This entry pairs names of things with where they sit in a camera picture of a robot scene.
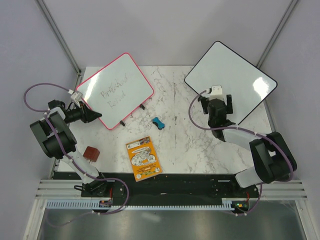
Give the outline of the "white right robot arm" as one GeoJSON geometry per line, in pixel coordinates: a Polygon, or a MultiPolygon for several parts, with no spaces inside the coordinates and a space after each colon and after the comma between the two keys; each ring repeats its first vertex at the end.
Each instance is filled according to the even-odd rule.
{"type": "Polygon", "coordinates": [[[277,132],[255,135],[241,131],[227,115],[233,113],[232,96],[226,101],[218,98],[200,96],[203,113],[208,115],[208,126],[213,136],[249,150],[253,167],[235,174],[235,181],[229,184],[229,191],[235,197],[242,196],[247,187],[256,184],[270,184],[274,181],[286,182],[298,168],[297,162],[283,136],[277,132]]]}

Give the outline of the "blue whiteboard eraser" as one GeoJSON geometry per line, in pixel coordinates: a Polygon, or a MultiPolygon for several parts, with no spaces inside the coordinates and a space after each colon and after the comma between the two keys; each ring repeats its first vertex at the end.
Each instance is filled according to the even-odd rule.
{"type": "Polygon", "coordinates": [[[159,129],[162,130],[165,128],[165,124],[158,118],[155,117],[152,119],[152,123],[159,129]]]}

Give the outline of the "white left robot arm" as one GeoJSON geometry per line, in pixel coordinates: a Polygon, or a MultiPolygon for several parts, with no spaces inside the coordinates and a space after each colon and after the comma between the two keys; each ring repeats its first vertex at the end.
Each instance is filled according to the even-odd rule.
{"type": "Polygon", "coordinates": [[[48,110],[43,118],[32,123],[30,129],[49,158],[62,160],[80,176],[82,186],[78,186],[78,189],[104,197],[110,191],[109,183],[79,152],[77,140],[68,126],[78,120],[90,123],[101,116],[101,113],[89,109],[83,102],[74,109],[69,109],[64,102],[52,100],[48,103],[48,110]]]}

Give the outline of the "red-brown plug adapter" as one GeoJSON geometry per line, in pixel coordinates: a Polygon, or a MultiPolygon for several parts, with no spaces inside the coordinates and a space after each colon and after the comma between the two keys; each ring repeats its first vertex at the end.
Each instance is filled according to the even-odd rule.
{"type": "Polygon", "coordinates": [[[97,162],[99,155],[100,155],[100,151],[97,148],[91,147],[91,146],[87,146],[83,153],[83,157],[87,161],[90,161],[92,163],[97,162]]]}

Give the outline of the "orange booklet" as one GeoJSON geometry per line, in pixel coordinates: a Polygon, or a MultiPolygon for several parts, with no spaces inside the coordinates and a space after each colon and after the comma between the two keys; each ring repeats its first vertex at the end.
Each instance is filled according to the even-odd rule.
{"type": "Polygon", "coordinates": [[[163,172],[150,136],[129,142],[125,146],[136,182],[155,177],[163,172]]]}

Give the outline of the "aluminium rail frame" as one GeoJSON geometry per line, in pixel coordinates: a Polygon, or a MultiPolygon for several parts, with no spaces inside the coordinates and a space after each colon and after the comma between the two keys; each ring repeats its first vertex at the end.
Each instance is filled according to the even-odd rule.
{"type": "Polygon", "coordinates": [[[164,174],[150,137],[126,145],[135,174],[106,177],[77,149],[69,128],[95,120],[112,130],[155,92],[132,56],[125,52],[68,93],[66,108],[53,100],[30,129],[43,152],[68,164],[81,178],[81,197],[107,198],[97,215],[126,209],[214,209],[235,216],[254,209],[250,200],[303,202],[301,183],[293,180],[297,163],[279,132],[256,133],[240,123],[277,87],[277,82],[221,41],[214,42],[184,79],[208,115],[207,131],[225,143],[251,152],[253,167],[234,174],[164,174]]]}

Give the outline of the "black framed whiteboard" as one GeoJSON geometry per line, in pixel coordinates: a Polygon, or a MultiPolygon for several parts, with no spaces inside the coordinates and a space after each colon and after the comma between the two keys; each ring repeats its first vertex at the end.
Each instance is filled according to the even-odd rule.
{"type": "Polygon", "coordinates": [[[216,41],[184,78],[196,93],[220,85],[223,96],[231,95],[233,114],[229,119],[240,124],[278,86],[276,80],[216,41]]]}

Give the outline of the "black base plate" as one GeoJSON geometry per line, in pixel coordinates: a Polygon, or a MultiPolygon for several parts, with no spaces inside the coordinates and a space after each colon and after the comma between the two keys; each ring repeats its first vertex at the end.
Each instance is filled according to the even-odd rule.
{"type": "Polygon", "coordinates": [[[90,193],[74,185],[82,197],[111,198],[117,204],[218,204],[223,199],[254,199],[258,187],[241,188],[233,174],[162,173],[139,182],[132,173],[104,173],[111,179],[103,190],[90,193]]]}

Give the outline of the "pink framed whiteboard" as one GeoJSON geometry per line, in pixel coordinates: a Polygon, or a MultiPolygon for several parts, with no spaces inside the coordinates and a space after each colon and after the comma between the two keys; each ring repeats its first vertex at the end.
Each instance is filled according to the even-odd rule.
{"type": "Polygon", "coordinates": [[[117,127],[155,93],[128,52],[85,79],[76,90],[91,110],[102,114],[99,120],[108,130],[117,127]]]}

